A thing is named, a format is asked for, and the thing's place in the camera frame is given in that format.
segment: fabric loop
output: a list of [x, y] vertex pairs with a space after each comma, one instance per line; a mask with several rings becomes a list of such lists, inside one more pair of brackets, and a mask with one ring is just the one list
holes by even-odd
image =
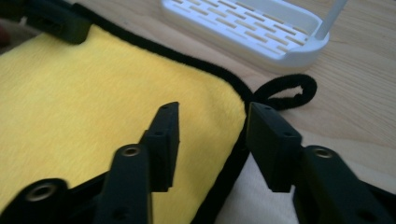
[[[303, 93], [297, 93], [293, 97], [272, 97], [282, 91], [301, 87]], [[295, 74], [277, 77], [263, 84], [254, 96], [256, 101], [261, 104], [269, 105], [276, 110], [286, 110], [310, 102], [317, 92], [317, 82], [305, 74]]]

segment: basket handle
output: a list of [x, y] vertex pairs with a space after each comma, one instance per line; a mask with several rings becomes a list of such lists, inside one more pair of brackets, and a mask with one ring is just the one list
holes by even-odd
[[317, 40], [323, 40], [324, 37], [326, 37], [327, 33], [329, 33], [330, 29], [332, 28], [332, 24], [335, 22], [346, 3], [347, 0], [335, 0], [332, 8], [330, 9], [329, 13], [323, 20], [322, 24], [319, 26], [317, 33], [315, 34], [315, 38]]

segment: white dish rack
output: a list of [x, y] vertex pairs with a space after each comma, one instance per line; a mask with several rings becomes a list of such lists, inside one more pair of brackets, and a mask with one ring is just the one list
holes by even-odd
[[162, 5], [172, 23], [265, 70], [291, 74], [316, 60], [346, 2], [336, 0], [323, 21], [280, 0], [162, 0]]

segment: light wood surface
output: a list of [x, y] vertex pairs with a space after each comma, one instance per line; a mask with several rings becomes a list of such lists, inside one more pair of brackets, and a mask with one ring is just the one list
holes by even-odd
[[[158, 0], [78, 0], [117, 25], [182, 53], [223, 66], [254, 91], [277, 77], [194, 36], [163, 17]], [[324, 18], [328, 0], [292, 0]], [[364, 181], [396, 193], [396, 1], [349, 0], [331, 40], [305, 73], [314, 100], [282, 115], [306, 145], [340, 153]]]

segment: yellow cloth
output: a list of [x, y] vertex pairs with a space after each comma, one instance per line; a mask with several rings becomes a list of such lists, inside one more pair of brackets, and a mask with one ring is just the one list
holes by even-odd
[[0, 57], [0, 209], [42, 178], [72, 188], [137, 143], [159, 106], [180, 102], [174, 187], [153, 194], [154, 223], [189, 223], [242, 130], [227, 82], [100, 28], [71, 46], [41, 35]]

